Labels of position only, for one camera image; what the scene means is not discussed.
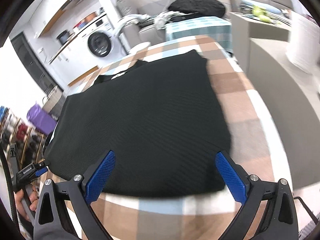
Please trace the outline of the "person's left hand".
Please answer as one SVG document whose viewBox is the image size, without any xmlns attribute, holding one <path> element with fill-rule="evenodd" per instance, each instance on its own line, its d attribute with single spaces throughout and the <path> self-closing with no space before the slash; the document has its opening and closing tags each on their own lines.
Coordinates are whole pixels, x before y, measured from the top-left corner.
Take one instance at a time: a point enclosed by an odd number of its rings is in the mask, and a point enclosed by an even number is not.
<svg viewBox="0 0 320 240">
<path fill-rule="evenodd" d="M 36 212 L 37 209 L 37 204 L 39 201 L 39 197 L 38 197 L 38 192 L 36 190 L 36 187 L 34 185 L 28 185 L 26 186 L 26 190 L 29 196 L 29 200 L 31 202 L 31 204 L 29 205 L 29 210 L 30 211 L 34 211 Z M 17 193 L 14 193 L 14 197 L 15 197 L 15 203 L 16 203 L 16 209 L 17 212 L 27 221 L 30 221 L 30 218 L 28 216 L 28 214 L 26 213 L 23 204 L 22 204 L 22 200 L 24 197 L 24 192 L 23 190 L 18 191 Z"/>
</svg>

